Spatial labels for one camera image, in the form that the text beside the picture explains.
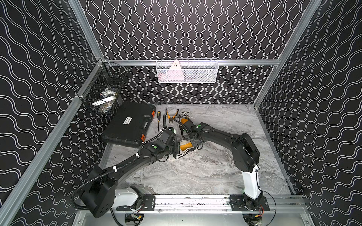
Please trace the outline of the orange insole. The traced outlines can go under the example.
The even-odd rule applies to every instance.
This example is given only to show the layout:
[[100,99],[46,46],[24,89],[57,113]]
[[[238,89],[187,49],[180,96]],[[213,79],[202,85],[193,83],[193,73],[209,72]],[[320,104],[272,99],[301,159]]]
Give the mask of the orange insole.
[[188,118],[181,118],[181,123],[182,123],[182,124],[185,124],[185,123],[188,122],[188,121],[189,121]]
[[189,140],[182,140],[180,142],[180,150],[185,152],[189,149],[192,149],[193,148],[193,145],[192,143],[189,141]]

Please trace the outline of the black white sneaker with laces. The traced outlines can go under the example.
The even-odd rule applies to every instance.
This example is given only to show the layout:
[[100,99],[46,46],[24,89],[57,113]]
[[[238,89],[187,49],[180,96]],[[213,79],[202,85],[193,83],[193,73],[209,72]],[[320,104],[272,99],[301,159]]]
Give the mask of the black white sneaker with laces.
[[184,108],[181,110],[181,112],[179,113],[179,125],[181,126],[182,123],[181,123],[181,118],[188,118],[190,120],[190,109],[188,108]]

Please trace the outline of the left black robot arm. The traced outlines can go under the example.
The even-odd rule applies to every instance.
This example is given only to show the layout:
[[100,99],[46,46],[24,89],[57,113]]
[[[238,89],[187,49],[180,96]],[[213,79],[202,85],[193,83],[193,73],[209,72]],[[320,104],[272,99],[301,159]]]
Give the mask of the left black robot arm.
[[101,169],[96,167],[88,176],[86,182],[79,190],[79,197],[95,218],[102,217],[116,204],[116,188],[131,175],[144,167],[152,165],[165,156],[177,155],[180,143],[161,141],[143,144],[140,150],[128,159]]

